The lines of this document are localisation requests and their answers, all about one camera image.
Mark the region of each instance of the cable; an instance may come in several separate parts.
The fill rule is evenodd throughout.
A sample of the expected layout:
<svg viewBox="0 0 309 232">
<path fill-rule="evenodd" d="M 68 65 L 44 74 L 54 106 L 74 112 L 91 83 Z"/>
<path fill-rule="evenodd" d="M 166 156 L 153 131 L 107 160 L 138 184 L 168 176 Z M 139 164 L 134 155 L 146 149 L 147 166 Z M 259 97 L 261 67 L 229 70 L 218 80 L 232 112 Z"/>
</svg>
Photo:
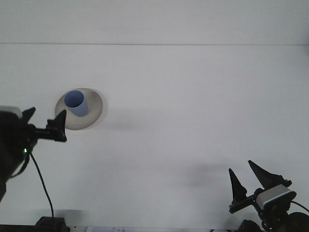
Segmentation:
<svg viewBox="0 0 309 232">
<path fill-rule="evenodd" d="M 291 201 L 291 203 L 297 204 L 298 206 L 302 207 L 304 210 L 306 210 L 309 213 L 309 209 L 307 209 L 305 206 L 301 205 L 300 203 Z"/>
<path fill-rule="evenodd" d="M 14 178 L 14 177 L 17 177 L 18 175 L 22 174 L 24 172 L 24 170 L 27 168 L 27 165 L 29 163 L 29 155 L 26 155 L 25 157 L 25 161 L 23 163 L 23 166 L 20 168 L 20 170 L 18 171 L 18 173 L 12 175 L 10 178 Z"/>
<path fill-rule="evenodd" d="M 52 219 L 54 220 L 54 208 L 53 208 L 53 204 L 52 204 L 52 201 L 50 200 L 50 197 L 49 197 L 49 195 L 48 195 L 48 192 L 47 192 L 47 189 L 46 189 L 46 186 L 45 186 L 45 183 L 44 183 L 44 180 L 43 180 L 41 171 L 40 171 L 39 166 L 38 166 L 38 163 L 36 162 L 36 160 L 35 160 L 35 158 L 33 157 L 33 154 L 32 154 L 32 153 L 30 153 L 30 156 L 31 156 L 31 158 L 32 158 L 32 160 L 33 160 L 33 162 L 34 162 L 35 167 L 36 167 L 37 170 L 38 170 L 38 173 L 39 173 L 39 176 L 40 176 L 42 185 L 43 185 L 43 189 L 44 189 L 44 191 L 45 191 L 45 194 L 46 194 L 46 196 L 47 196 L 47 199 L 48 199 L 48 202 L 49 202 L 49 205 L 50 205 L 50 209 L 51 209 L 51 211 L 52 211 Z"/>
</svg>

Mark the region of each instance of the white backdrop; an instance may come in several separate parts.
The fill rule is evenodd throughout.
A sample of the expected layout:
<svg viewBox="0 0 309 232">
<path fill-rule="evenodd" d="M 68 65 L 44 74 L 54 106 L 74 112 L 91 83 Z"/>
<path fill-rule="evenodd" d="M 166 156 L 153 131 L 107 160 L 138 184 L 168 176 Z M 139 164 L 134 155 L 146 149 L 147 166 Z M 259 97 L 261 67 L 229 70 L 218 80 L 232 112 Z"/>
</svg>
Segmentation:
<svg viewBox="0 0 309 232">
<path fill-rule="evenodd" d="M 309 46 L 0 45 L 1 104 L 35 106 L 88 87 L 105 100 L 95 127 L 40 141 L 34 155 L 69 225 L 236 228 L 228 168 L 249 194 L 247 160 L 293 181 L 308 204 Z M 8 182 L 0 223 L 49 215 L 33 164 Z"/>
<path fill-rule="evenodd" d="M 309 44 L 308 0 L 0 0 L 0 43 Z"/>
</svg>

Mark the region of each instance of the blue cup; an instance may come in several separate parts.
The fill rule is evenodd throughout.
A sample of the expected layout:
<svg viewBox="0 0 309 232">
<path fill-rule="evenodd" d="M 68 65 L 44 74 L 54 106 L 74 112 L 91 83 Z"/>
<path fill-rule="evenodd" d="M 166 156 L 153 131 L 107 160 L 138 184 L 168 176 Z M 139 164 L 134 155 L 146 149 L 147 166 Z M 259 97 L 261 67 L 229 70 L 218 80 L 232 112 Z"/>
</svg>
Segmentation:
<svg viewBox="0 0 309 232">
<path fill-rule="evenodd" d="M 64 97 L 64 103 L 78 117 L 84 117 L 88 114 L 88 103 L 81 91 L 68 92 Z"/>
</svg>

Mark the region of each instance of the white table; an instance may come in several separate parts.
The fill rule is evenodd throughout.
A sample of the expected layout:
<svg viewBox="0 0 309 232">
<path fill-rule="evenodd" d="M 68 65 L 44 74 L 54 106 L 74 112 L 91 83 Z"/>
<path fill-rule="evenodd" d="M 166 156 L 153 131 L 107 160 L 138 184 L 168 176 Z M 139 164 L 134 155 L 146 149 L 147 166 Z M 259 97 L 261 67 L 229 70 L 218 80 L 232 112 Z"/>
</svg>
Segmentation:
<svg viewBox="0 0 309 232">
<path fill-rule="evenodd" d="M 96 126 L 39 141 L 56 216 L 68 225 L 236 228 L 255 211 L 228 212 L 231 167 L 291 179 L 308 204 L 309 46 L 0 45 L 1 104 L 37 108 L 44 127 L 78 87 L 103 95 Z M 0 223 L 49 213 L 34 165 L 8 182 Z"/>
</svg>

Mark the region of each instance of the white surface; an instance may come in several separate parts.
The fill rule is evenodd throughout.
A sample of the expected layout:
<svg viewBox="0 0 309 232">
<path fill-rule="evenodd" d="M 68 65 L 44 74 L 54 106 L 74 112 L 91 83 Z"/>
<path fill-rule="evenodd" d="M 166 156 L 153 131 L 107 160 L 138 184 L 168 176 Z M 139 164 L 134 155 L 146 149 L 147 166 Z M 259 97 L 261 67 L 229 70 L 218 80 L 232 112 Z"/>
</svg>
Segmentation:
<svg viewBox="0 0 309 232">
<path fill-rule="evenodd" d="M 308 205 L 309 46 L 0 45 L 0 98 L 35 106 L 38 127 L 73 88 L 102 93 L 104 120 L 34 149 L 68 225 L 236 228 L 231 167 L 249 194 L 247 160 L 293 181 Z M 31 163 L 8 182 L 0 223 L 49 215 Z"/>
<path fill-rule="evenodd" d="M 308 9 L 308 0 L 0 0 L 0 42 L 309 44 Z"/>
</svg>

